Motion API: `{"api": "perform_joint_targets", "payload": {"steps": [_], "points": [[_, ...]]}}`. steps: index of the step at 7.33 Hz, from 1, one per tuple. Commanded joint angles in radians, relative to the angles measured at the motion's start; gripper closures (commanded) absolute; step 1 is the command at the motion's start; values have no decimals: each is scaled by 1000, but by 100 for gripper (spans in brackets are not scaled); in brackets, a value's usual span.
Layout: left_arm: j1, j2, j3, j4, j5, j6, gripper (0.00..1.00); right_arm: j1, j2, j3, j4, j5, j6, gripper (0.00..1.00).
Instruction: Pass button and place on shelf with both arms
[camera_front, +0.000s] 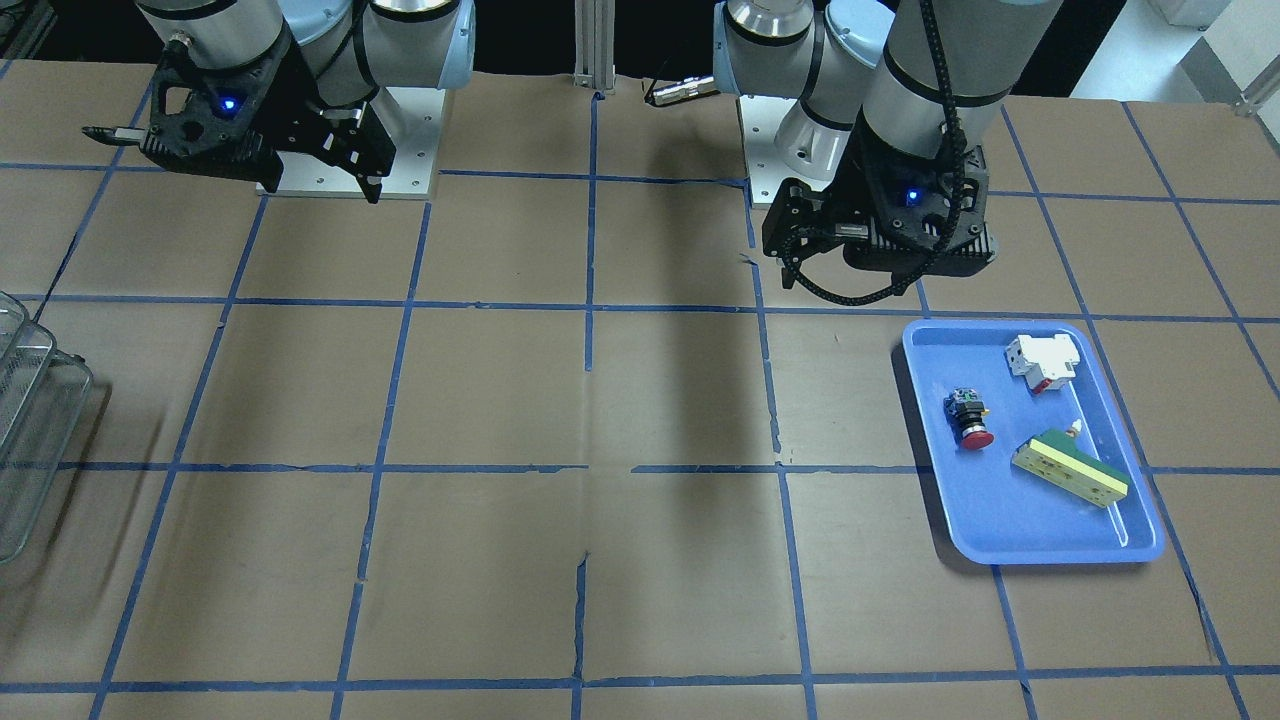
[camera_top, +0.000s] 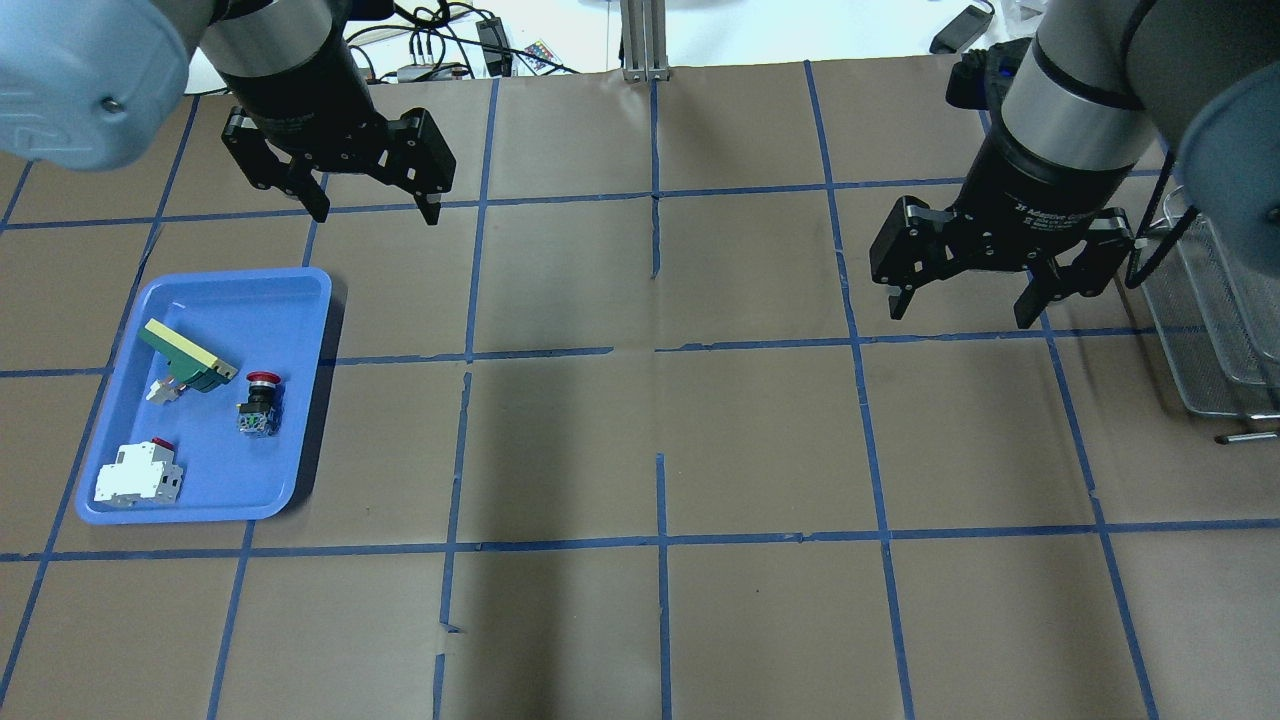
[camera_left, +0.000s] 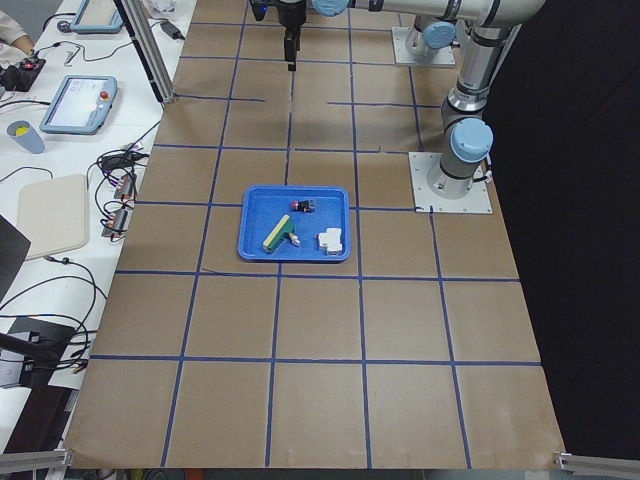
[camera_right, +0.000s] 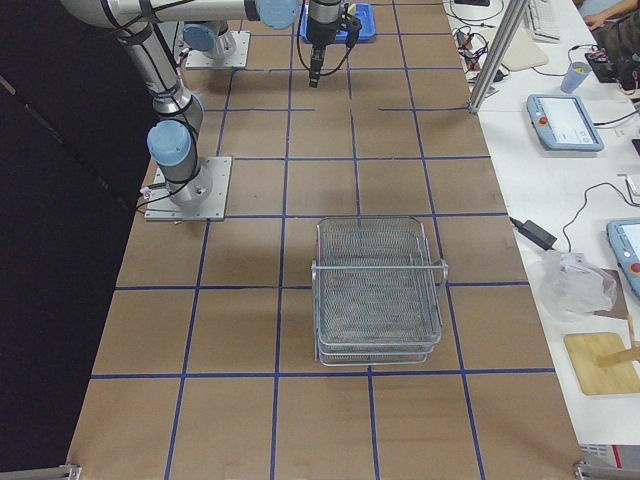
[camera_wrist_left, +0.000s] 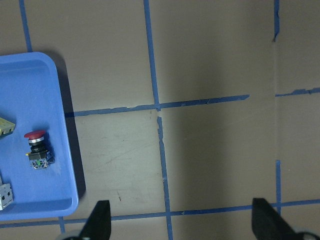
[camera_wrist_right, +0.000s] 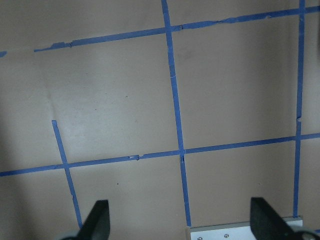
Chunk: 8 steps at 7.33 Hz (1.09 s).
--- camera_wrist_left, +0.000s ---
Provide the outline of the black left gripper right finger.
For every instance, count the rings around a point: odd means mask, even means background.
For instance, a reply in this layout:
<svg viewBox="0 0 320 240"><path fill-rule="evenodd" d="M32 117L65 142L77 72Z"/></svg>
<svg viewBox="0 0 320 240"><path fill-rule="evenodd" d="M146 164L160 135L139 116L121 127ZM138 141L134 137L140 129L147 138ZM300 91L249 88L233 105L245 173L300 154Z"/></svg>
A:
<svg viewBox="0 0 320 240"><path fill-rule="evenodd" d="M264 198L252 200L252 232L257 240L300 239L300 235Z"/></svg>

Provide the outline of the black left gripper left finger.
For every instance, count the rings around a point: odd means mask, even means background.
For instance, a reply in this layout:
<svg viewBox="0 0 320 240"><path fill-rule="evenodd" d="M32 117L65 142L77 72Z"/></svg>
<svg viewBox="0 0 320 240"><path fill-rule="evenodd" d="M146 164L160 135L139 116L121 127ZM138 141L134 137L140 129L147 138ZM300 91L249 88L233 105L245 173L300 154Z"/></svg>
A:
<svg viewBox="0 0 320 240"><path fill-rule="evenodd" d="M99 200L82 228L81 240L109 240L111 236L111 208L109 200Z"/></svg>

